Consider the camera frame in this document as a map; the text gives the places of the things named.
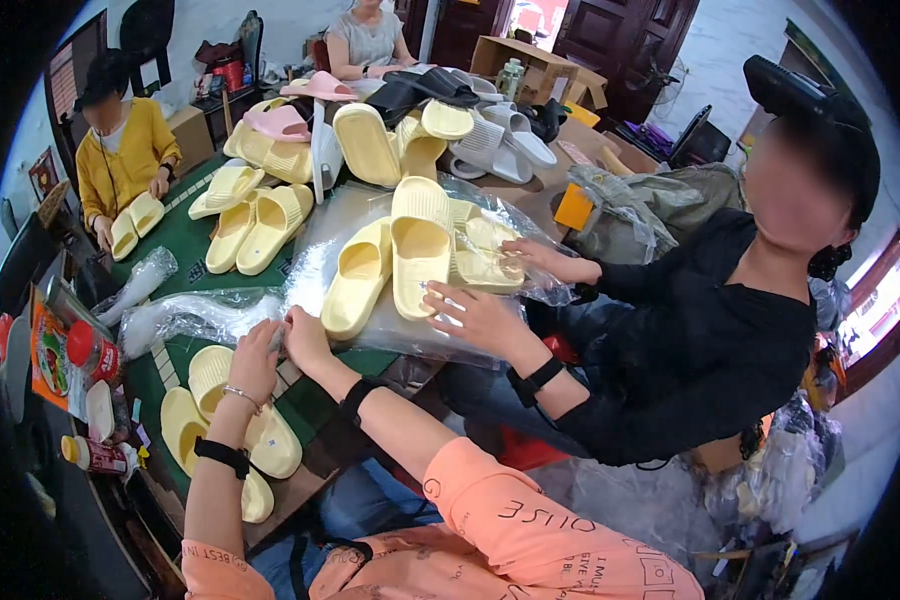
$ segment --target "pink shirt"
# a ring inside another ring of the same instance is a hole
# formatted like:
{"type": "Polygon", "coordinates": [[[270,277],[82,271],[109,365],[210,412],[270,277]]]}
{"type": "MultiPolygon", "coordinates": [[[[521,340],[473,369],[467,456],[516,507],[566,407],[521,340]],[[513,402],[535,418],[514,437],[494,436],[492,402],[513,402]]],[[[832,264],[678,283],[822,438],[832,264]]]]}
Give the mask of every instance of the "pink shirt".
{"type": "MultiPolygon", "coordinates": [[[[445,523],[362,541],[373,558],[336,548],[310,587],[332,600],[703,600],[693,575],[662,552],[579,518],[467,438],[441,449],[423,491],[445,523]]],[[[185,539],[192,600],[274,598],[246,562],[185,539]]]]}

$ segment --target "black wristband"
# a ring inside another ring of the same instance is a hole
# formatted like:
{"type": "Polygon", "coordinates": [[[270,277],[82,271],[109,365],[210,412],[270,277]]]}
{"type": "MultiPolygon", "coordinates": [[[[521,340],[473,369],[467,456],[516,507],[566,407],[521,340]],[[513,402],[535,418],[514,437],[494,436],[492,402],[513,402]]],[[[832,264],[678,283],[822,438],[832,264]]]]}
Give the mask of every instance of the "black wristband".
{"type": "Polygon", "coordinates": [[[240,481],[246,480],[247,474],[251,472],[251,459],[244,450],[235,450],[228,445],[210,439],[196,436],[193,454],[232,467],[233,473],[240,481]]]}
{"type": "Polygon", "coordinates": [[[172,184],[174,182],[174,180],[177,179],[177,176],[174,174],[174,165],[170,164],[169,162],[161,162],[160,166],[166,167],[166,169],[169,173],[167,175],[167,183],[172,184]]]}
{"type": "Polygon", "coordinates": [[[537,404],[537,392],[540,391],[540,388],[550,383],[550,380],[555,378],[563,369],[564,363],[556,356],[551,356],[550,360],[526,379],[521,379],[520,375],[511,366],[506,370],[506,379],[510,382],[520,402],[527,408],[531,408],[537,404]]]}
{"type": "Polygon", "coordinates": [[[343,402],[339,403],[339,412],[343,417],[355,426],[360,426],[360,404],[367,397],[367,394],[377,388],[386,388],[387,382],[379,377],[368,377],[364,375],[360,381],[353,384],[353,387],[346,393],[343,402]]]}

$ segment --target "red lid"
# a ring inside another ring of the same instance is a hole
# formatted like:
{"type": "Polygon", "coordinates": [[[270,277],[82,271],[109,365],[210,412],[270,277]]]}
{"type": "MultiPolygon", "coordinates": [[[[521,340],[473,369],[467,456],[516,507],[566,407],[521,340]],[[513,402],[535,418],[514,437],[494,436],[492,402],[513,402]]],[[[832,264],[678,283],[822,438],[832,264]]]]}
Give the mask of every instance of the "red lid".
{"type": "Polygon", "coordinates": [[[86,320],[78,320],[67,332],[67,358],[72,364],[82,367],[90,360],[93,351],[94,330],[86,320]]]}

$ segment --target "gray shirt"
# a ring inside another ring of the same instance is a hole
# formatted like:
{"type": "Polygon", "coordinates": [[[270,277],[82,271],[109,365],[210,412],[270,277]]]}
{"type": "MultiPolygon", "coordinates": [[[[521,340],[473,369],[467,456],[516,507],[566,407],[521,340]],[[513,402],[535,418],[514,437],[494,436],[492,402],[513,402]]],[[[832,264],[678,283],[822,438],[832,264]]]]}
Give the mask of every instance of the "gray shirt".
{"type": "Polygon", "coordinates": [[[403,23],[392,12],[384,11],[379,23],[368,25],[348,10],[327,33],[346,40],[350,48],[349,65],[388,66],[396,65],[394,49],[402,29],[403,23]]]}

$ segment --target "person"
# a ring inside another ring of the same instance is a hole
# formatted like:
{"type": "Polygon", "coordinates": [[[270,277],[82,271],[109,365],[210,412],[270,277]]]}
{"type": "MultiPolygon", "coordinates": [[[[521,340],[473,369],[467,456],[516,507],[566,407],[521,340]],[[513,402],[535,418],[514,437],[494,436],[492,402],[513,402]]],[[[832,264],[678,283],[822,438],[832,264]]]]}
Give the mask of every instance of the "person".
{"type": "Polygon", "coordinates": [[[427,296],[461,322],[432,326],[513,369],[507,377],[448,366],[436,377],[445,402],[468,422],[512,426],[611,466],[730,438],[788,402],[816,331],[807,277],[832,280],[851,257],[880,180],[863,109],[835,92],[829,99],[832,120],[781,110],[754,143],[743,180],[752,214],[722,209],[645,266],[503,244],[562,282],[593,286],[598,301],[555,310],[531,303],[531,329],[492,296],[432,283],[462,307],[427,296]],[[553,334],[579,364],[528,386],[552,359],[540,338],[553,334]]]}
{"type": "Polygon", "coordinates": [[[198,442],[182,543],[188,598],[703,600],[671,558],[577,516],[380,380],[361,378],[300,306],[285,325],[289,358],[421,482],[426,499],[379,464],[348,469],[321,499],[324,534],[295,534],[248,564],[235,474],[250,466],[237,450],[276,385],[268,345],[278,327],[264,320],[240,338],[228,378],[240,393],[225,394],[198,442]]]}
{"type": "Polygon", "coordinates": [[[382,80],[391,71],[418,65],[402,29],[395,14],[380,9],[380,0],[358,0],[327,30],[330,74],[342,82],[382,80]]]}
{"type": "Polygon", "coordinates": [[[130,81],[123,53],[109,48],[90,61],[86,86],[73,103],[90,126],[76,149],[84,226],[107,252],[113,220],[143,192],[158,200],[166,196],[181,159],[160,104],[124,100],[130,81]]]}

